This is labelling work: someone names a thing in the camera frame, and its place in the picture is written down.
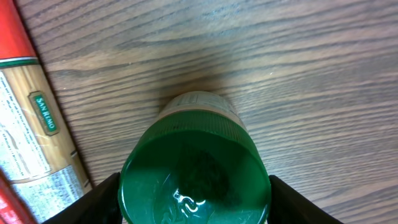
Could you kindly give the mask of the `orange spaghetti packet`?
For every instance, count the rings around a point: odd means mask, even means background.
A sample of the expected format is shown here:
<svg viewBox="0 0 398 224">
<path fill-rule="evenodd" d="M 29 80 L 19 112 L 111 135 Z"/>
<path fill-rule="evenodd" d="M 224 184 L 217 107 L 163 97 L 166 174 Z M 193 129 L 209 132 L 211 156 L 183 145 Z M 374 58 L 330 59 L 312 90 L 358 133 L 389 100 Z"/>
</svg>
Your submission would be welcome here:
<svg viewBox="0 0 398 224">
<path fill-rule="evenodd" d="M 1 172 L 37 223 L 92 189 L 11 0 L 1 0 Z"/>
</svg>

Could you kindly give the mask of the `green lidded jar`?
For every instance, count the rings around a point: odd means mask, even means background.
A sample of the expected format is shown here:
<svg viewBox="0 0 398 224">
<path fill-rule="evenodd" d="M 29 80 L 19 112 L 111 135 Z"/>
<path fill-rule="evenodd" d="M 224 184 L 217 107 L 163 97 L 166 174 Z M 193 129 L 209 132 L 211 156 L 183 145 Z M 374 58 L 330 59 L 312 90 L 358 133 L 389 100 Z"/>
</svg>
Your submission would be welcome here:
<svg viewBox="0 0 398 224">
<path fill-rule="evenodd" d="M 232 105 L 206 91 L 175 97 L 126 160 L 118 190 L 128 223 L 265 223 L 271 183 Z"/>
</svg>

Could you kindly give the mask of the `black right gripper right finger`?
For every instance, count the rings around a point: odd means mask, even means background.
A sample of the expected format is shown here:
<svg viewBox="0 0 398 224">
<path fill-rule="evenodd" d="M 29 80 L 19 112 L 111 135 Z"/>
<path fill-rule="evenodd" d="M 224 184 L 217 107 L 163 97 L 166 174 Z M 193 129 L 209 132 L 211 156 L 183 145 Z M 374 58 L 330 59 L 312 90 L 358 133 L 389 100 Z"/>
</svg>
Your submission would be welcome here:
<svg viewBox="0 0 398 224">
<path fill-rule="evenodd" d="M 276 175 L 270 175 L 269 179 L 272 199 L 268 224 L 343 224 Z"/>
</svg>

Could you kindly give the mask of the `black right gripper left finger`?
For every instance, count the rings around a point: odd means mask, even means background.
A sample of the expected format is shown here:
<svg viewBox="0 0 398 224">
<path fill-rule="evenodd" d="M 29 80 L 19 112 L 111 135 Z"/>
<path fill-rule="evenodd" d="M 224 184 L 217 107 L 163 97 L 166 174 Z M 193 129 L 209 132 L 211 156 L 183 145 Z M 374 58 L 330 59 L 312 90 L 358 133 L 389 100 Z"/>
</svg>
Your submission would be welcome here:
<svg viewBox="0 0 398 224">
<path fill-rule="evenodd" d="M 120 173 L 110 175 L 97 187 L 43 224 L 122 224 L 118 204 Z"/>
</svg>

